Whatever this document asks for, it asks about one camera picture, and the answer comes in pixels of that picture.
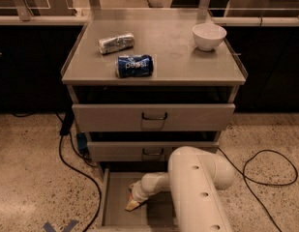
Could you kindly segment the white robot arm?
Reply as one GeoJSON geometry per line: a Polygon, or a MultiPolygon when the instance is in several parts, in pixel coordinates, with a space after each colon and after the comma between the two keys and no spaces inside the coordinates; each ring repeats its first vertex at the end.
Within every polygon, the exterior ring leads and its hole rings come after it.
{"type": "Polygon", "coordinates": [[[170,155],[166,172],[147,173],[130,185],[126,210],[168,191],[180,232],[233,232],[218,195],[233,180],[234,168],[226,158],[183,146],[170,155]]]}

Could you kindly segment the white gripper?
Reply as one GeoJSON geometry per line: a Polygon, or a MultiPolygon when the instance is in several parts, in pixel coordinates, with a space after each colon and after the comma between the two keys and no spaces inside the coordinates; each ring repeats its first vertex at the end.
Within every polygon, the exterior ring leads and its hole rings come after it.
{"type": "Polygon", "coordinates": [[[126,211],[131,212],[140,206],[140,203],[146,201],[152,195],[152,185],[146,178],[130,184],[129,190],[132,191],[132,199],[130,199],[125,208],[126,211]]]}

